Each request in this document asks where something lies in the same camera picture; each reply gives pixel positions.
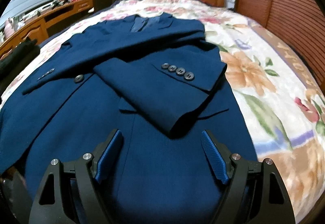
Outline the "navy blue suit jacket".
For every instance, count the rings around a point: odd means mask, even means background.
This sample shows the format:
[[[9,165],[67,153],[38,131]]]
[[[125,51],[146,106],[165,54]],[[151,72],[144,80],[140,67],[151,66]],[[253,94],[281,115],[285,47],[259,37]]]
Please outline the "navy blue suit jacket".
[[[52,159],[80,158],[118,129],[99,193],[112,223],[207,223],[221,198],[200,137],[257,158],[217,46],[198,20],[131,15],[65,41],[1,109],[1,172],[31,196]]]

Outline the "floral bed blanket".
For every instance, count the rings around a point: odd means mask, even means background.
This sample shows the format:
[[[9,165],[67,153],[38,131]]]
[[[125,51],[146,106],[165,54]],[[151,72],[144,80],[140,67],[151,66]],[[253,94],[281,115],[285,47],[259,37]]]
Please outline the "floral bed blanket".
[[[226,64],[225,78],[244,118],[257,158],[275,163],[293,207],[295,223],[308,223],[324,200],[324,95],[301,59],[255,21],[198,0],[120,0],[41,44],[40,54],[8,86],[14,91],[73,35],[131,15],[198,20],[207,42]],[[1,223],[29,223],[34,202],[15,167],[1,172]]]

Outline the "wooden desk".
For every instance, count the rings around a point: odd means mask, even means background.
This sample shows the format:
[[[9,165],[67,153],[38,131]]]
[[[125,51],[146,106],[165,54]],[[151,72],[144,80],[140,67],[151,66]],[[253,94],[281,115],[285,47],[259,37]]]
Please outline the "wooden desk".
[[[91,8],[93,8],[93,0],[78,0],[45,12],[43,15],[30,20],[5,40],[1,44],[1,55],[16,48],[26,38],[36,39],[37,44],[41,44],[49,37],[85,17]]]

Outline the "wooden louvered wardrobe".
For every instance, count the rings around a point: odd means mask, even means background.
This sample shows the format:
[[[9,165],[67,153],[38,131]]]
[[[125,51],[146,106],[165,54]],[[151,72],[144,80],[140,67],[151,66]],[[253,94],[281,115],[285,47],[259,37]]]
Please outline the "wooden louvered wardrobe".
[[[324,15],[315,0],[236,0],[235,11],[285,41],[324,84]]]

